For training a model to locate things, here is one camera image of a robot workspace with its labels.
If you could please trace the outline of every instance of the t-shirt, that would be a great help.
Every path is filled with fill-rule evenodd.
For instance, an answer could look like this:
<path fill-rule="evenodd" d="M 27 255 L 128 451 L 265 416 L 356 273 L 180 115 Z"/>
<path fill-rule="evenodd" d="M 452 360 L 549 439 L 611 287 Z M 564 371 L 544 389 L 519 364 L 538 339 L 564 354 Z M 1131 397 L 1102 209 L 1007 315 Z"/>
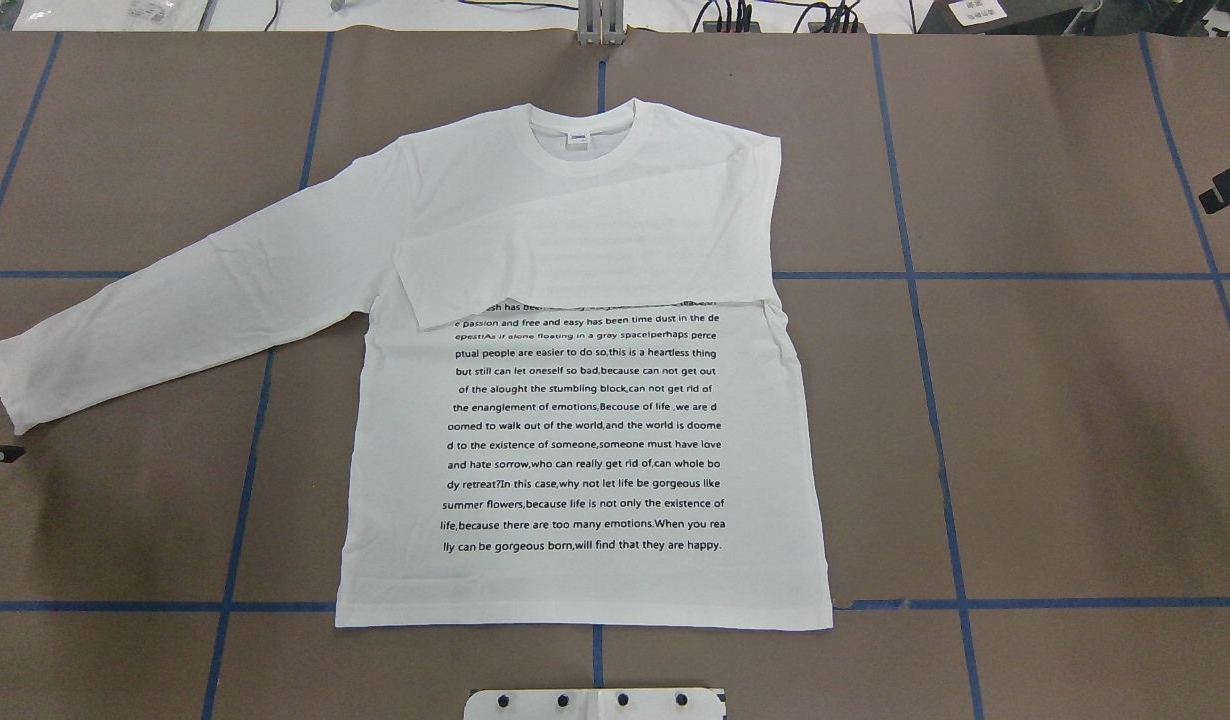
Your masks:
<path fill-rule="evenodd" d="M 1 341 L 2 404 L 23 433 L 367 313 L 336 625 L 827 628 L 779 167 L 641 100 L 405 135 Z"/>

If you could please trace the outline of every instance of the sticker label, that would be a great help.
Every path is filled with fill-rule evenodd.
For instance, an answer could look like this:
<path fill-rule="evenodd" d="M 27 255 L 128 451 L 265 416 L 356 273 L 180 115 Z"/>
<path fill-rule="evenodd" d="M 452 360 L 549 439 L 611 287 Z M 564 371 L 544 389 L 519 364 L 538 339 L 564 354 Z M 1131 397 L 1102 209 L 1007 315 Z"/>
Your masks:
<path fill-rule="evenodd" d="M 171 12 L 175 12 L 172 0 L 132 0 L 130 6 L 125 9 L 127 17 L 143 20 L 143 22 L 155 26 L 165 25 L 166 20 L 171 17 Z"/>
<path fill-rule="evenodd" d="M 959 0 L 951 2 L 948 10 L 953 10 L 953 17 L 962 27 L 990 23 L 993 20 L 1007 17 L 1002 5 L 998 0 Z"/>

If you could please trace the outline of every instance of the blue tape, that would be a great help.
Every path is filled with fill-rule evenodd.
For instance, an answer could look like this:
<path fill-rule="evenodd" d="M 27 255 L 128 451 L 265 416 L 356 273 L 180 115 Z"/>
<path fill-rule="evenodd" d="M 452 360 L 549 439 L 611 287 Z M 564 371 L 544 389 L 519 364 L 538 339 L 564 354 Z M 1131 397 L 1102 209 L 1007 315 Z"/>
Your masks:
<path fill-rule="evenodd" d="M 1230 607 L 1230 597 L 1034 597 L 982 599 L 915 599 L 913 610 L 1114 610 L 1137 607 Z"/>
<path fill-rule="evenodd" d="M 881 130 L 886 138 L 886 161 L 891 165 L 891 194 L 894 196 L 895 218 L 899 223 L 899 245 L 904 255 L 904 273 L 908 278 L 908 304 L 911 306 L 913 329 L 918 334 L 918 359 L 922 369 L 922 388 L 926 391 L 926 415 L 930 418 L 931 433 L 935 438 L 935 452 L 938 457 L 938 484 L 943 492 L 943 528 L 948 537 L 950 561 L 953 565 L 953 586 L 958 601 L 966 601 L 966 582 L 962 575 L 962 551 L 957 539 L 957 519 L 953 517 L 953 492 L 948 485 L 948 465 L 943 459 L 943 433 L 940 432 L 938 407 L 935 405 L 935 383 L 931 379 L 930 356 L 926 351 L 926 329 L 922 326 L 921 300 L 918 299 L 918 278 L 913 268 L 913 251 L 908 240 L 908 219 L 904 214 L 904 196 L 899 186 L 899 161 L 895 156 L 895 138 L 891 132 L 891 106 L 886 101 L 886 76 L 881 70 L 881 46 L 877 36 L 868 36 L 872 44 L 872 66 L 877 81 L 877 102 L 881 108 Z M 980 671 L 975 661 L 975 639 L 970 633 L 970 613 L 958 610 L 962 625 L 962 651 L 966 656 L 967 683 L 970 684 L 970 706 L 975 720 L 984 720 L 984 698 L 980 693 Z"/>
<path fill-rule="evenodd" d="M 894 599 L 857 599 L 850 606 L 834 606 L 833 609 L 838 612 L 904 610 L 907 607 L 908 601 L 902 597 L 897 597 Z"/>
<path fill-rule="evenodd" d="M 1230 334 L 1230 305 L 1228 302 L 1228 292 L 1224 290 L 1224 282 L 1220 279 L 1219 265 L 1215 263 L 1215 254 L 1210 250 L 1210 239 L 1205 235 L 1205 223 L 1200 222 L 1200 212 L 1197 210 L 1197 198 L 1192 193 L 1192 186 L 1188 183 L 1188 174 L 1183 170 L 1183 160 L 1180 158 L 1180 148 L 1173 140 L 1173 132 L 1171 132 L 1171 119 L 1167 117 L 1167 108 L 1162 102 L 1162 90 L 1157 86 L 1157 71 L 1153 66 L 1153 53 L 1149 50 L 1149 36 L 1146 33 L 1140 33 L 1140 53 L 1144 55 L 1144 69 L 1149 74 L 1149 90 L 1153 91 L 1153 103 L 1156 105 L 1157 118 L 1162 122 L 1162 135 L 1167 140 L 1167 149 L 1171 150 L 1171 160 L 1176 167 L 1176 174 L 1180 176 L 1180 186 L 1183 188 L 1183 199 L 1188 204 L 1188 213 L 1192 214 L 1192 225 L 1197 230 L 1197 240 L 1200 241 L 1200 251 L 1205 255 L 1205 266 L 1210 268 L 1212 279 L 1215 282 L 1215 293 L 1219 295 L 1219 305 L 1224 310 L 1224 322 L 1228 322 L 1228 332 Z"/>
<path fill-rule="evenodd" d="M 1162 281 L 1210 282 L 1212 273 L 1048 273 L 1011 272 L 1011 270 L 914 270 L 911 273 L 897 270 L 825 270 L 825 272 L 776 272 L 779 281 Z"/>
<path fill-rule="evenodd" d="M 605 658 L 606 650 L 601 646 L 601 625 L 593 625 L 593 687 L 606 687 Z"/>
<path fill-rule="evenodd" d="M 606 60 L 597 63 L 597 111 L 598 113 L 606 111 Z"/>
<path fill-rule="evenodd" d="M 218 602 L 0 599 L 0 612 L 219 612 Z"/>
<path fill-rule="evenodd" d="M 312 101 L 312 123 L 308 128 L 308 145 L 304 148 L 304 170 L 300 172 L 299 188 L 308 187 L 312 176 L 312 150 L 317 146 L 317 128 L 322 122 L 322 100 L 326 97 L 326 76 L 331 73 L 331 50 L 335 49 L 335 33 L 326 33 L 326 46 L 322 48 L 322 73 L 317 80 L 317 97 Z"/>
<path fill-rule="evenodd" d="M 312 155 L 317 150 L 317 130 L 322 119 L 322 101 L 326 97 L 326 78 L 331 69 L 331 50 L 335 49 L 335 33 L 326 33 L 326 46 L 322 48 L 322 70 L 317 80 L 317 96 L 312 101 L 312 122 L 308 128 L 308 145 L 304 149 L 304 169 L 300 172 L 300 190 L 308 187 L 309 175 L 312 172 Z M 268 396 L 273 383 L 273 361 L 276 352 L 268 351 L 264 361 L 264 380 L 260 384 L 260 405 L 255 410 L 255 430 L 250 436 L 250 455 L 246 459 L 246 478 L 241 486 L 241 501 L 237 507 L 237 524 L 232 534 L 232 550 L 228 555 L 228 577 L 223 587 L 223 603 L 219 610 L 219 625 L 216 629 L 216 644 L 212 654 L 212 672 L 207 678 L 205 698 L 202 703 L 202 720 L 212 720 L 214 714 L 214 697 L 219 684 L 219 670 L 223 667 L 223 650 L 228 640 L 228 617 L 232 612 L 234 596 L 237 588 L 237 569 L 241 565 L 241 546 L 246 537 L 246 519 L 250 517 L 250 496 L 255 487 L 255 469 L 260 464 L 260 437 L 264 432 L 264 418 L 268 414 Z"/>
<path fill-rule="evenodd" d="M 0 270 L 0 278 L 7 279 L 119 279 L 130 274 L 129 270 Z"/>
<path fill-rule="evenodd" d="M 2 202 L 11 188 L 11 177 L 15 177 L 15 167 L 20 164 L 20 153 L 25 150 L 25 143 L 30 139 L 30 128 L 33 127 L 33 118 L 38 114 L 38 105 L 42 105 L 42 95 L 47 90 L 47 81 L 50 79 L 50 69 L 59 55 L 59 44 L 63 34 L 57 32 L 57 37 L 50 43 L 50 53 L 47 55 L 47 64 L 42 68 L 42 78 L 38 78 L 38 87 L 33 91 L 33 101 L 30 102 L 30 111 L 25 113 L 25 123 L 20 127 L 20 137 L 15 138 L 15 149 L 11 150 L 11 160 L 6 164 L 6 172 L 2 174 L 0 183 L 0 215 L 2 214 Z"/>
<path fill-rule="evenodd" d="M 231 612 L 335 612 L 333 602 L 234 602 Z"/>

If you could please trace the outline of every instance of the shirt hem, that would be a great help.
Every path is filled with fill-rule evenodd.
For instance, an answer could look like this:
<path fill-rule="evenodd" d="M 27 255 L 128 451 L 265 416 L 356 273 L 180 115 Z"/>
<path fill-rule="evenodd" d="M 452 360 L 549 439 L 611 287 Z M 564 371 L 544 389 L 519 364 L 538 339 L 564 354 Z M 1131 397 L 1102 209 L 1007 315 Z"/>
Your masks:
<path fill-rule="evenodd" d="M 587 609 L 572 606 L 545 609 L 538 603 L 472 603 L 471 606 L 344 606 L 335 607 L 336 628 L 380 625 L 651 625 L 723 628 L 734 630 L 788 630 L 807 633 L 833 628 L 833 609 L 798 607 L 790 610 L 728 609 L 718 606 L 610 606 Z"/>

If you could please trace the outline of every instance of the sleeve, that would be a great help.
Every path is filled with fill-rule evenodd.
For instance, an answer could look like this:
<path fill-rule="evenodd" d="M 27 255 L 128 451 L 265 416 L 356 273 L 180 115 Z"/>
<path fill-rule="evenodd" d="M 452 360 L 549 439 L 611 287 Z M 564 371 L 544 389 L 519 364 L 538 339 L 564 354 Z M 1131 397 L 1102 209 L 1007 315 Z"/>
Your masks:
<path fill-rule="evenodd" d="M 395 142 L 1 341 L 16 434 L 369 310 L 396 272 L 413 176 Z"/>

